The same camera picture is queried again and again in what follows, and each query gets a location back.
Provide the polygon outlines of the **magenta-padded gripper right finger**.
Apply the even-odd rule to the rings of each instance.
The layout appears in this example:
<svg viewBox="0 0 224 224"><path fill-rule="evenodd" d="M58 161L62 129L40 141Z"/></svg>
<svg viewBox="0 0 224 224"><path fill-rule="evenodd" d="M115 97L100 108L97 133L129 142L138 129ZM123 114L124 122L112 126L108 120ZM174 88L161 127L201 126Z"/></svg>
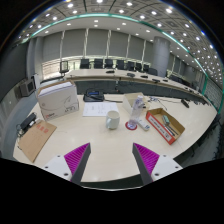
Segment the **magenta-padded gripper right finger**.
<svg viewBox="0 0 224 224"><path fill-rule="evenodd" d="M182 167L168 155L159 155L137 143L133 144L132 153L135 157L144 185L182 169Z"/></svg>

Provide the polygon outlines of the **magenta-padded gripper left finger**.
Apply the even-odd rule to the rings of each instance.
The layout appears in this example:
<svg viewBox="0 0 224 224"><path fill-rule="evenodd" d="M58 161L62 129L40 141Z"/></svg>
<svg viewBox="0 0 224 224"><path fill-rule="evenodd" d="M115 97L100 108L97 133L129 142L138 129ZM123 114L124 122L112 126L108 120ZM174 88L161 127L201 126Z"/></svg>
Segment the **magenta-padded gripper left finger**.
<svg viewBox="0 0 224 224"><path fill-rule="evenodd" d="M91 145L86 143L65 155L57 155L43 166L56 176L79 185L91 154Z"/></svg>

